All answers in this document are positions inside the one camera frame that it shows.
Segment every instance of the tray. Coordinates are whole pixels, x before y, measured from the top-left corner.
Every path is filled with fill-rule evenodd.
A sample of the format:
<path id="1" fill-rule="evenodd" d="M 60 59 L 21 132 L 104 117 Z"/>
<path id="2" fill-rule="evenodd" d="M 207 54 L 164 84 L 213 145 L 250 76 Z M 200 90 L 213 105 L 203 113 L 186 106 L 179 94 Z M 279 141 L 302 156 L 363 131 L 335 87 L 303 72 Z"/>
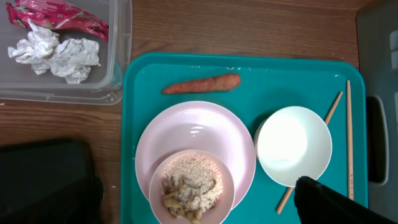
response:
<path id="1" fill-rule="evenodd" d="M 162 95 L 167 85 L 238 72 L 241 85 L 227 93 Z M 347 196 L 346 80 L 351 80 L 354 142 L 354 199 L 368 207 L 365 88 L 348 63 L 229 55 L 151 53 L 135 59 L 126 72 L 121 142 L 121 223 L 157 223 L 135 175 L 140 135 L 161 111 L 191 100 L 209 101 L 232 111 L 252 136 L 264 118 L 286 106 L 304 106 L 324 118 L 339 91 L 344 95 L 329 123 L 330 164 L 319 181 Z M 281 215 L 275 208 L 286 187 L 256 166 L 252 186 L 225 223 L 300 223 L 293 197 Z"/>

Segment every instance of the brown wood surface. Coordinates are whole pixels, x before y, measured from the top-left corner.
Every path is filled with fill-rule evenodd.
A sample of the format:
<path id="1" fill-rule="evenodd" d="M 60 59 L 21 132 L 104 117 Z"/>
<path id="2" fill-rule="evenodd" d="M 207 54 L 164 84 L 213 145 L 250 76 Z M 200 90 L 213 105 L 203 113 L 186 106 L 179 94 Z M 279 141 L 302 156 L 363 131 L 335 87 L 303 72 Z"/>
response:
<path id="1" fill-rule="evenodd" d="M 317 58 L 358 68 L 355 15 L 367 2 L 133 0 L 132 56 L 158 51 Z M 91 145 L 105 187 L 103 220 L 119 223 L 122 104 L 0 103 L 1 145 L 56 137 Z"/>

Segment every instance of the pink candy wrapper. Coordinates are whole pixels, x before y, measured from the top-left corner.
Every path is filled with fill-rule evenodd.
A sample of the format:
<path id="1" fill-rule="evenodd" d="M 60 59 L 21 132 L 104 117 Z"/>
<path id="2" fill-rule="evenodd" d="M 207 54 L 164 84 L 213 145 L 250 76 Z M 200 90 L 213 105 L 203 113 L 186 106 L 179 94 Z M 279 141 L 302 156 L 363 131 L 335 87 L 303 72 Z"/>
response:
<path id="1" fill-rule="evenodd" d="M 12 24 L 28 27 L 30 19 L 34 24 L 52 30 L 78 29 L 97 35 L 108 41 L 109 25 L 87 11 L 62 0 L 15 0 L 16 5 L 6 2 L 9 20 Z"/>

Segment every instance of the orange carrot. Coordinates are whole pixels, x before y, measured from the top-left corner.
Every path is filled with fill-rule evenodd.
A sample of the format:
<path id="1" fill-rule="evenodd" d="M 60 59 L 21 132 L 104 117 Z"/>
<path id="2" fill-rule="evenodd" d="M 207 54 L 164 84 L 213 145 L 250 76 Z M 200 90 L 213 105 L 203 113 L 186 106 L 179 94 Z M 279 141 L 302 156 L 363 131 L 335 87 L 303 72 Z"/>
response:
<path id="1" fill-rule="evenodd" d="M 163 94 L 177 93 L 204 93 L 211 91 L 230 91 L 241 83 L 241 77 L 237 73 L 218 75 L 216 77 L 203 78 L 181 82 L 166 87 Z"/>

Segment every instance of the wooden chopstick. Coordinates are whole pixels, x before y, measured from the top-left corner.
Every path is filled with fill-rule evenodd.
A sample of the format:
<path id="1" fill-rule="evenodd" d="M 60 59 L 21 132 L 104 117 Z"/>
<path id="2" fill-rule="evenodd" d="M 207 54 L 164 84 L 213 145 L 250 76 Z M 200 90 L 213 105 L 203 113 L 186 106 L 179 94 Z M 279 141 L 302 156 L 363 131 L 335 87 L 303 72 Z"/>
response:
<path id="1" fill-rule="evenodd" d="M 338 102 L 340 102 L 341 96 L 343 95 L 343 92 L 339 92 L 339 94 L 337 95 L 337 98 L 335 100 L 335 102 L 332 104 L 328 115 L 325 118 L 325 123 L 326 125 L 329 124 L 331 117 L 333 116 L 333 113 L 336 110 L 336 107 L 338 105 Z M 276 207 L 276 213 L 278 213 L 278 215 L 282 212 L 282 210 L 284 209 L 287 200 L 289 199 L 290 195 L 292 194 L 294 190 L 294 187 L 288 187 L 287 190 L 285 191 L 284 196 L 282 197 L 282 199 L 280 200 L 278 206 Z"/>
<path id="2" fill-rule="evenodd" d="M 349 80 L 347 80 L 347 163 L 348 197 L 354 200 L 353 111 L 351 107 L 351 83 Z"/>

